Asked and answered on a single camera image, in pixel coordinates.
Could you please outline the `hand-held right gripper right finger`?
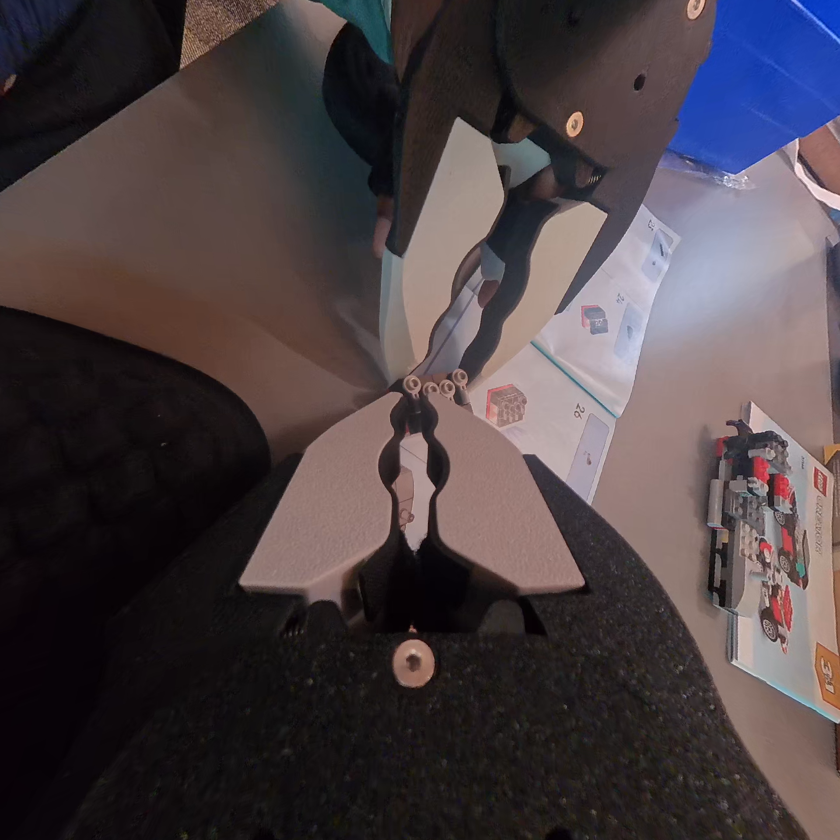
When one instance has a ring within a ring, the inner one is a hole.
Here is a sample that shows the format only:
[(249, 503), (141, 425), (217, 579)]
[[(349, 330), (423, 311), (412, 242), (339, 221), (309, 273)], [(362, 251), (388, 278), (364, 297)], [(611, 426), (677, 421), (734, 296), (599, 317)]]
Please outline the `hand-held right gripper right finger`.
[(585, 590), (585, 578), (520, 450), (442, 394), (422, 396), (434, 485), (420, 550), (425, 617), (475, 631), (499, 602)]

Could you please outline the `car-cover instruction booklet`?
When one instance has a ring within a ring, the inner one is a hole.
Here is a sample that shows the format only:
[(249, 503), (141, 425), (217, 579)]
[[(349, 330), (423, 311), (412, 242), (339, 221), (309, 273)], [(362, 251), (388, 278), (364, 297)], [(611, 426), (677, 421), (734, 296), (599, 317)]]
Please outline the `car-cover instruction booklet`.
[(753, 431), (774, 431), (789, 442), (789, 462), (798, 510), (810, 545), (809, 582), (790, 586), (785, 623), (772, 628), (758, 617), (728, 613), (730, 664), (838, 723), (838, 630), (834, 594), (832, 479), (825, 466), (793, 440), (755, 402), (742, 420)]

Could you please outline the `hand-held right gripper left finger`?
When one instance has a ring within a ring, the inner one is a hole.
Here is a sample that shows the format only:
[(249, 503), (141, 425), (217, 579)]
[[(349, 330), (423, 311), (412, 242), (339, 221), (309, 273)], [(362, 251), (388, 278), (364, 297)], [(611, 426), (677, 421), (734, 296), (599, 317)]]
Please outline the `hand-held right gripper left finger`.
[(382, 621), (401, 535), (393, 485), (407, 408), (388, 392), (306, 448), (238, 579), (244, 591)]

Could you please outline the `step-page instruction booklet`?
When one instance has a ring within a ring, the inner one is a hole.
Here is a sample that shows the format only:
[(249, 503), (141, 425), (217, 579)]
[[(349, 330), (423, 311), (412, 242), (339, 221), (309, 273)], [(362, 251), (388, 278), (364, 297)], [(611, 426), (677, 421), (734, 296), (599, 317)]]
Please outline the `step-page instruction booklet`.
[(588, 502), (629, 403), (655, 297), (679, 242), (642, 205), (572, 303), (495, 373), (467, 384), (476, 415)]

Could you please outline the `toy brick truck model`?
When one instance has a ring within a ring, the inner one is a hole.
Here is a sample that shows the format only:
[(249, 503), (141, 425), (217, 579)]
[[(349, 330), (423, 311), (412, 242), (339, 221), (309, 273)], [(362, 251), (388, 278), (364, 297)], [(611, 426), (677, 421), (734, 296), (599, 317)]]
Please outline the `toy brick truck model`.
[(734, 434), (717, 440), (718, 472), (709, 489), (707, 590), (731, 614), (778, 628), (790, 586), (807, 587), (811, 563), (789, 442), (741, 419), (727, 425)]

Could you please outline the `black toy brick block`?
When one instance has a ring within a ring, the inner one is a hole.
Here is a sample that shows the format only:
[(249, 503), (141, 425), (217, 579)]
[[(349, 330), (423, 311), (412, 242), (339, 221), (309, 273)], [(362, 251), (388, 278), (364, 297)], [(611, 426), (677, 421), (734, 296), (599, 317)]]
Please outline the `black toy brick block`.
[[(435, 375), (417, 375), (417, 374), (411, 374), (411, 375), (416, 375), (417, 377), (419, 377), (419, 379), (421, 380), (421, 382), (422, 382), (423, 384), (425, 384), (426, 382), (435, 382), (435, 383), (439, 383), (441, 380), (443, 380), (443, 379), (445, 379), (445, 378), (449, 378), (449, 375), (450, 375), (450, 374), (451, 374), (451, 372), (450, 372), (448, 375), (443, 375), (443, 374), (435, 374)], [(405, 377), (403, 377), (402, 379), (400, 379), (400, 380), (396, 380), (396, 381), (394, 381), (393, 383), (391, 383), (391, 385), (390, 385), (390, 386), (389, 386), (389, 388), (388, 388), (388, 391), (389, 391), (389, 392), (394, 392), (394, 393), (397, 393), (397, 394), (399, 394), (399, 395), (401, 395), (401, 396), (404, 396), (405, 398), (407, 398), (407, 399), (411, 400), (409, 397), (407, 397), (407, 396), (406, 396), (406, 394), (405, 394), (405, 393), (404, 393), (404, 391), (403, 391), (403, 385), (402, 385), (402, 383), (403, 383), (404, 378), (405, 378)], [(452, 402), (452, 403), (453, 403), (453, 404), (456, 404), (456, 405), (458, 405), (458, 406), (460, 406), (460, 407), (462, 407), (462, 408), (464, 408), (466, 411), (468, 411), (468, 412), (470, 412), (470, 413), (473, 413), (473, 408), (472, 408), (472, 405), (471, 405), (471, 402), (470, 402), (470, 399), (469, 399), (469, 393), (468, 393), (468, 392), (467, 392), (466, 394), (463, 394), (463, 395), (461, 395), (461, 394), (457, 394), (457, 396), (456, 396), (456, 402)]]

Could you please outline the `clear plastic bag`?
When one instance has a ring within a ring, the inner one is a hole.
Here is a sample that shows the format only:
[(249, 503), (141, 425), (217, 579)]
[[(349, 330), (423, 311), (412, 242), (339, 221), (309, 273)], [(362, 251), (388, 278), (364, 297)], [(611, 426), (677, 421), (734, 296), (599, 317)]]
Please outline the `clear plastic bag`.
[(706, 164), (671, 149), (663, 153), (658, 162), (658, 168), (730, 190), (742, 192), (755, 188), (755, 183), (744, 173), (728, 173), (714, 165)]

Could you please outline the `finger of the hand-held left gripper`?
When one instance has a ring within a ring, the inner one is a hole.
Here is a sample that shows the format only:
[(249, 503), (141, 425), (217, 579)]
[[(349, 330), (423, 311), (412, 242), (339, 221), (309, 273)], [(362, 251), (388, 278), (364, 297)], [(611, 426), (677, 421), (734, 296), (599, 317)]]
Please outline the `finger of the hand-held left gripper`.
[(504, 264), (498, 289), (482, 309), (460, 367), (477, 383), (510, 361), (551, 320), (582, 267), (607, 215), (590, 203), (516, 203), (499, 224)]
[(381, 354), (387, 381), (424, 362), (458, 293), (467, 258), (500, 215), (505, 188), (491, 140), (456, 118), (421, 213), (401, 255), (381, 263)]

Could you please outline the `large blue plastic bin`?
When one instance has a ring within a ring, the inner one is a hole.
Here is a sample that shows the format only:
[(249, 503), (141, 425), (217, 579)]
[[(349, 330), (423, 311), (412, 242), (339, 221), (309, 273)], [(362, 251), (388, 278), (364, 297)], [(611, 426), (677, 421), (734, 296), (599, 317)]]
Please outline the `large blue plastic bin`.
[(838, 1), (719, 1), (668, 149), (738, 174), (838, 114)]

